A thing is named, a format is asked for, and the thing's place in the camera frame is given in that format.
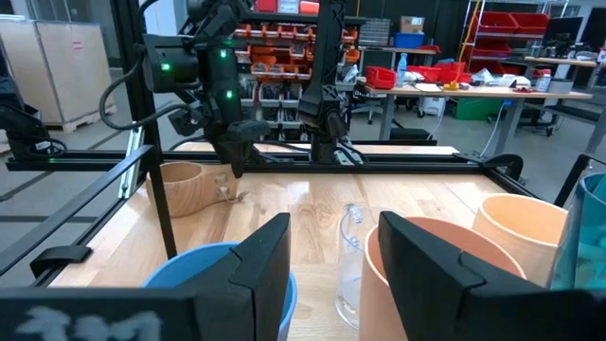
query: blue storage box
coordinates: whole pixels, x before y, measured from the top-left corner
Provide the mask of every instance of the blue storage box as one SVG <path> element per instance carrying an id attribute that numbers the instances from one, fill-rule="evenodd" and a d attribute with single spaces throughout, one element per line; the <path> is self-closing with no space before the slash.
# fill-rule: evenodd
<path id="1" fill-rule="evenodd" d="M 423 45 L 425 33 L 396 33 L 394 46 L 399 48 L 417 48 Z"/>

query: beige bowl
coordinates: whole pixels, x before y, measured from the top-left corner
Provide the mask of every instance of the beige bowl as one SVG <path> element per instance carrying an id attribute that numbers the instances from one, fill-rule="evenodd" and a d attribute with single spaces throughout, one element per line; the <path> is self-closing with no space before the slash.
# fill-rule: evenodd
<path id="1" fill-rule="evenodd" d="M 470 254 L 524 278 L 520 265 L 499 245 L 480 234 L 440 219 L 406 217 L 408 221 Z M 391 295 L 379 247 L 379 229 L 372 229 L 365 240 L 360 290 L 360 340 L 405 341 L 406 332 L 396 302 Z"/>
<path id="2" fill-rule="evenodd" d="M 528 280 L 544 287 L 567 214 L 542 200 L 496 194 L 482 203 L 472 229 L 503 247 L 522 266 Z"/>
<path id="3" fill-rule="evenodd" d="M 160 167 L 170 217 L 193 214 L 206 206 L 236 196 L 237 182 L 229 165 L 200 165 L 191 162 L 173 162 Z M 225 187 L 225 194 L 219 191 Z M 150 175 L 146 181 L 152 203 L 153 189 Z"/>

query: blue bucket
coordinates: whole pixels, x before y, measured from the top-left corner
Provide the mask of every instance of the blue bucket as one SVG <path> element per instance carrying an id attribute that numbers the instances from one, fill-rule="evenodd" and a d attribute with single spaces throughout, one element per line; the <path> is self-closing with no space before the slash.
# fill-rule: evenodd
<path id="1" fill-rule="evenodd" d="M 151 274 L 143 286 L 146 288 L 173 288 L 214 264 L 225 256 L 230 248 L 236 245 L 238 245 L 237 242 L 220 242 L 189 250 L 162 264 L 158 270 Z M 296 281 L 291 272 L 286 287 L 286 297 L 277 341 L 288 339 L 295 305 Z"/>

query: water bottle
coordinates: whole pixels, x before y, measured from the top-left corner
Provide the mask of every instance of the water bottle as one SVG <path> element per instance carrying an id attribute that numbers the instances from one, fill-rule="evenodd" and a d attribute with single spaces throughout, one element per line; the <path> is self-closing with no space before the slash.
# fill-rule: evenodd
<path id="1" fill-rule="evenodd" d="M 400 56 L 400 62 L 398 63 L 398 76 L 396 77 L 396 86 L 403 87 L 404 81 L 406 81 L 406 53 L 402 53 Z"/>

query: green trash bin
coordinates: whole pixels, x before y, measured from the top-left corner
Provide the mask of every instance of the green trash bin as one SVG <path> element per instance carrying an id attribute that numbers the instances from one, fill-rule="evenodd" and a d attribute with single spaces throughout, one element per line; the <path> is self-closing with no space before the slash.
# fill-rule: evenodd
<path id="1" fill-rule="evenodd" d="M 456 119 L 487 120 L 489 115 L 498 115 L 502 99 L 459 99 Z"/>

